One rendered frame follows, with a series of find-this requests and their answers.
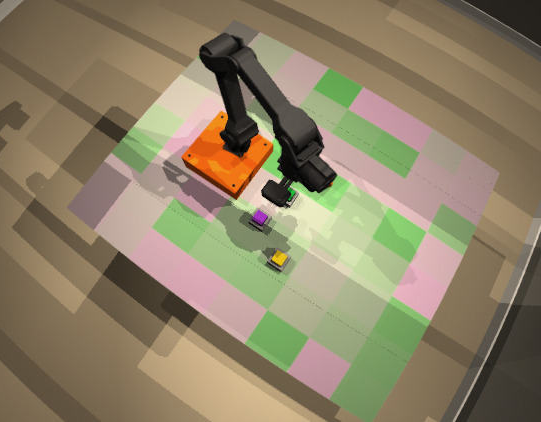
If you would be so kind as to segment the green button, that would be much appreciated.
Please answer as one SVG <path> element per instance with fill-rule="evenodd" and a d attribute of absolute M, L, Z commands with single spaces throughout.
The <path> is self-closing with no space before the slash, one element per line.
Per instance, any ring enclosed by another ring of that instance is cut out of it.
<path fill-rule="evenodd" d="M 289 187 L 288 190 L 290 191 L 290 193 L 292 194 L 290 196 L 290 198 L 288 199 L 288 201 L 285 203 L 285 205 L 287 207 L 291 207 L 291 205 L 294 203 L 294 201 L 296 200 L 296 198 L 298 197 L 299 195 L 299 192 L 296 191 L 295 189 L 293 189 L 292 187 Z"/>

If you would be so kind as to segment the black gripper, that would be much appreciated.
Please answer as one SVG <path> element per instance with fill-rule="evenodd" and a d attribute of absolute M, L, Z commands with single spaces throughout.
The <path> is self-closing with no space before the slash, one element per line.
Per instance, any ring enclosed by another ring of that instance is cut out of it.
<path fill-rule="evenodd" d="M 278 158 L 277 162 L 280 163 L 277 170 L 281 171 L 284 177 L 279 184 L 269 179 L 262 188 L 261 194 L 262 197 L 266 198 L 276 206 L 283 207 L 292 195 L 288 188 L 293 182 L 292 178 L 295 173 L 299 175 L 298 171 L 300 168 L 291 168 L 286 166 L 283 163 L 281 156 Z M 284 187 L 285 184 L 286 186 Z"/>

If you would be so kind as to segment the purple button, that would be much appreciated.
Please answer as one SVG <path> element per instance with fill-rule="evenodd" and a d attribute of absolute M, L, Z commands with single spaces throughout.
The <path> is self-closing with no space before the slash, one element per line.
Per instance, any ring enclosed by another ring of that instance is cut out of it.
<path fill-rule="evenodd" d="M 253 215 L 248 220 L 248 223 L 258 229 L 259 231 L 263 232 L 263 230 L 266 228 L 270 220 L 272 219 L 272 216 L 261 210 L 260 208 L 257 208 Z"/>

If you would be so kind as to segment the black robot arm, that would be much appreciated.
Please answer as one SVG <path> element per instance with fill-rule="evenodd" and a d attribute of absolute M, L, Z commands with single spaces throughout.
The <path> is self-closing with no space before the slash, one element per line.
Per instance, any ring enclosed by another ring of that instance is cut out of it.
<path fill-rule="evenodd" d="M 242 157 L 259 132 L 257 122 L 246 114 L 239 75 L 271 118 L 283 163 L 300 168 L 299 175 L 295 173 L 292 180 L 299 181 L 310 192 L 324 191 L 337 173 L 318 156 L 324 144 L 316 123 L 303 109 L 290 104 L 259 64 L 256 53 L 244 46 L 243 39 L 222 33 L 202 45 L 199 57 L 204 67 L 215 73 L 228 115 L 225 129 L 219 132 L 225 142 L 223 149 Z"/>

